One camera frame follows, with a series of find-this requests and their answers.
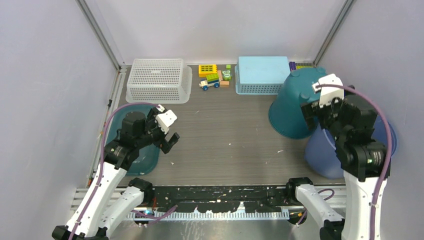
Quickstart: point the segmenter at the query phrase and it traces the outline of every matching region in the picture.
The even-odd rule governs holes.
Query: white wall
[[[87,0],[127,65],[135,58],[312,61],[344,0]]]
[[[397,130],[382,206],[386,240],[424,236],[423,12],[422,0],[357,0],[320,64],[372,97]]]
[[[51,239],[116,74],[74,0],[0,1],[0,238]]]

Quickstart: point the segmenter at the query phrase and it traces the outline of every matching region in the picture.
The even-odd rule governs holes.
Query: robotic arm
[[[122,196],[105,211],[115,188],[133,161],[139,157],[140,149],[153,144],[167,154],[178,142],[180,136],[177,133],[169,141],[165,139],[175,120],[177,116],[161,105],[152,108],[147,117],[138,111],[128,113],[122,121],[121,129],[117,130],[116,138],[104,147],[102,176],[95,176],[74,215],[66,225],[56,226],[52,237],[55,240],[68,240],[72,229],[78,224],[72,240],[108,240],[131,210],[142,203],[149,203],[153,198],[152,184],[135,178],[130,181]],[[92,197],[99,177],[101,182]],[[78,222],[83,208],[86,208],[85,213]]]
[[[287,194],[308,209],[320,227],[320,239],[369,239],[372,198],[387,154],[387,148],[371,138],[377,113],[358,95],[345,95],[343,89],[336,87],[317,87],[324,84],[343,85],[334,74],[320,78],[312,85],[316,93],[321,91],[320,99],[303,104],[301,110],[310,129],[315,127],[318,118],[321,128],[329,130],[335,140],[335,152],[344,171],[347,190],[346,219],[320,197],[308,178],[290,179]],[[380,206],[389,174],[390,166],[375,205],[374,239],[380,239]]]

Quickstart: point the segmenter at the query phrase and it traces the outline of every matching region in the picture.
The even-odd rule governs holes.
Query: gray wood tabletop
[[[235,80],[229,88],[199,87],[198,66],[193,72],[190,99],[184,104],[164,104],[177,115],[171,134],[179,142],[159,155],[156,168],[141,176],[162,185],[273,185],[289,178],[309,177],[314,184],[344,183],[315,173],[304,160],[307,139],[294,140],[270,125],[268,110],[276,95],[239,95]],[[224,70],[225,65],[218,65]],[[119,105],[126,104],[127,70]],[[125,186],[134,176],[126,176]]]

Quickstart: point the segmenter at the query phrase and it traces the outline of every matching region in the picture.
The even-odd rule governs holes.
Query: white basket
[[[126,101],[184,104],[192,90],[192,69],[182,59],[135,59],[126,83]]]

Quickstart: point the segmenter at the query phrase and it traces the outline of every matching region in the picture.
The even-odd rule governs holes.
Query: perforated plastic basket
[[[126,83],[126,101],[183,104],[190,98],[192,69],[182,59],[135,59]]]
[[[285,56],[240,56],[235,91],[241,95],[277,95],[290,74]]]

